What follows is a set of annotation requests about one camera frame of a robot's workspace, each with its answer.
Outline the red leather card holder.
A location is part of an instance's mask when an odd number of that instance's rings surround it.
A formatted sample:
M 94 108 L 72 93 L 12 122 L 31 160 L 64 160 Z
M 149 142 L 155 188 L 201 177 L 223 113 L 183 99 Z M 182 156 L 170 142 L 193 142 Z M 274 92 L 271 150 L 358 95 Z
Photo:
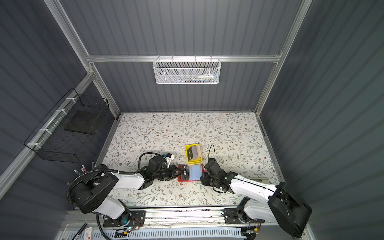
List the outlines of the red leather card holder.
M 187 165 L 189 166 L 189 174 L 190 177 L 188 180 L 182 179 L 178 180 L 179 182 L 195 182 L 199 181 L 203 175 L 204 170 L 204 165 L 203 164 L 196 164 L 196 165 Z

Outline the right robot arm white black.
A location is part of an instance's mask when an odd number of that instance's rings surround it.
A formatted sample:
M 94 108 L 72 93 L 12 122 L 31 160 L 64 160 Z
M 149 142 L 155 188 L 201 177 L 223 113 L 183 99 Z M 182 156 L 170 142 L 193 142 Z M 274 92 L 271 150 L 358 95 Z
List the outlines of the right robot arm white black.
M 237 206 L 237 216 L 243 223 L 264 220 L 277 223 L 293 238 L 300 238 L 313 212 L 310 205 L 285 182 L 264 184 L 235 172 L 225 172 L 210 158 L 201 183 L 217 193 L 244 196 Z

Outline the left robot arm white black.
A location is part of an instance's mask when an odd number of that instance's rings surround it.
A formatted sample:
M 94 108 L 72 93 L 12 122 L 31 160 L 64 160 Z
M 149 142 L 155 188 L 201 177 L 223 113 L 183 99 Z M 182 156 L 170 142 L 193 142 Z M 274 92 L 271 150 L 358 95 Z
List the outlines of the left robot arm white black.
M 121 226 L 127 225 L 133 219 L 130 209 L 122 200 L 112 198 L 110 193 L 117 189 L 144 190 L 154 180 L 170 181 L 178 178 L 186 171 L 171 164 L 174 157 L 170 153 L 143 153 L 139 156 L 135 172 L 114 170 L 101 164 L 69 183 L 67 199 L 84 214 L 104 215 L 119 221 Z

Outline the stack of credit cards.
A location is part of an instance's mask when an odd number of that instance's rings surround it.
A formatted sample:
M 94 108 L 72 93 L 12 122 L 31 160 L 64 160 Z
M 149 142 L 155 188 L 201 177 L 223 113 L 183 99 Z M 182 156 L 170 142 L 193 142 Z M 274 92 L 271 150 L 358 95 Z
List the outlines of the stack of credit cards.
M 197 161 L 197 160 L 199 160 L 200 157 L 202 156 L 200 145 L 193 145 L 193 146 L 191 146 L 190 147 L 190 153 L 191 153 L 190 161 Z

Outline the yellow plastic card tray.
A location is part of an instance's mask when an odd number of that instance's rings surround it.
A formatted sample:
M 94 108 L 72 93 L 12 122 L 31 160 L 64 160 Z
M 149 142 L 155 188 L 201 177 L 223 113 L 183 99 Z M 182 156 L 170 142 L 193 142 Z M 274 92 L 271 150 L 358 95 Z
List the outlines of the yellow plastic card tray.
M 189 165 L 200 164 L 203 161 L 200 144 L 191 144 L 185 146 L 187 163 Z

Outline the white pencil cup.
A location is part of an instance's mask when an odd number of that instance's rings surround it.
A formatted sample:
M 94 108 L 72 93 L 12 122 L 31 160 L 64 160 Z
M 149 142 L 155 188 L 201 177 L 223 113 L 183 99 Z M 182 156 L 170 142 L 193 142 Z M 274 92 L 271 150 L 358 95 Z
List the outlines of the white pencil cup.
M 90 168 L 86 168 L 86 166 L 84 164 L 80 164 L 80 168 L 77 169 L 75 168 L 74 169 L 74 172 L 77 174 L 77 175 L 82 175 L 82 174 L 85 174 L 87 172 L 90 172 L 91 170 L 93 170 L 94 168 L 96 167 L 96 163 L 95 162 L 92 162 L 91 163 L 91 167 Z

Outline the white tube in basket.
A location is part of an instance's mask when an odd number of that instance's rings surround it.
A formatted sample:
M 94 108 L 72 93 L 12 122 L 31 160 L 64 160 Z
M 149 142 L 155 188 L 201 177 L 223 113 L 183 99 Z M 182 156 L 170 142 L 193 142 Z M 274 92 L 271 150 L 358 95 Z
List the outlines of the white tube in basket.
M 204 74 L 199 75 L 198 79 L 208 80 L 208 81 L 214 81 L 215 79 L 219 78 L 219 74 Z

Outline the small white red box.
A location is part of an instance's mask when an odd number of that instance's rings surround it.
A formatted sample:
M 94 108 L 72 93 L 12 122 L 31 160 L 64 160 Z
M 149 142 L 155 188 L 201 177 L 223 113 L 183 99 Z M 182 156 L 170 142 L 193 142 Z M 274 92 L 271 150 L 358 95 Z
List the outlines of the small white red box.
M 92 239 L 93 239 L 93 227 L 85 228 L 84 240 L 92 240 Z

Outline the black pen on ledge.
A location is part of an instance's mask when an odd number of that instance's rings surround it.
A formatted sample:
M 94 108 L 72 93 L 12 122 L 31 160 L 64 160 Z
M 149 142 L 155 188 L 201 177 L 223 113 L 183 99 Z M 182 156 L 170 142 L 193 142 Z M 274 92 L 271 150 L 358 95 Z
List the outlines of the black pen on ledge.
M 82 227 L 78 230 L 78 232 L 73 236 L 73 238 L 71 240 L 77 240 L 80 235 L 83 233 L 83 231 L 85 230 L 87 224 L 83 224 Z

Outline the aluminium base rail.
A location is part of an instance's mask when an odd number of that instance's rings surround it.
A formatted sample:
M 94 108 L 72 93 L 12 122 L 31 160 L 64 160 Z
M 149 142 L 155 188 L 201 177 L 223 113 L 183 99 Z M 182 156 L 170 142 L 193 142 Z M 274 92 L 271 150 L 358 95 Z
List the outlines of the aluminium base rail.
M 131 208 L 130 211 L 146 211 L 146 219 L 142 229 L 155 228 L 199 228 L 199 227 L 246 227 L 278 226 L 277 220 L 267 205 L 255 202 L 256 218 L 265 220 L 263 224 L 233 224 L 227 225 L 221 214 L 224 208 L 235 206 L 199 206 L 199 207 L 164 207 L 164 208 Z

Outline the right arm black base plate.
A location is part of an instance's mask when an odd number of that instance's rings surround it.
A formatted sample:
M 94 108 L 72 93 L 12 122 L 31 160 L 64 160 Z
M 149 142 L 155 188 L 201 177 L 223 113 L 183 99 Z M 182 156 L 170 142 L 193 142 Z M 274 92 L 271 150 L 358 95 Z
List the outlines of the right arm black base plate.
M 221 214 L 225 219 L 227 225 L 233 224 L 263 224 L 265 220 L 262 219 L 250 219 L 245 214 L 240 214 L 236 208 L 224 208 L 221 210 Z

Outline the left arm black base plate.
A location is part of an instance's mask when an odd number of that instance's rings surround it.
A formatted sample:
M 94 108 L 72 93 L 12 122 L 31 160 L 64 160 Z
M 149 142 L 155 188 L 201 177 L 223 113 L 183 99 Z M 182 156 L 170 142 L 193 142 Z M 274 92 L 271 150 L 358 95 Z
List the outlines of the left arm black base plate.
M 116 220 L 109 217 L 104 217 L 104 228 L 117 228 L 117 227 L 143 227 L 146 219 L 146 211 L 126 211 Z

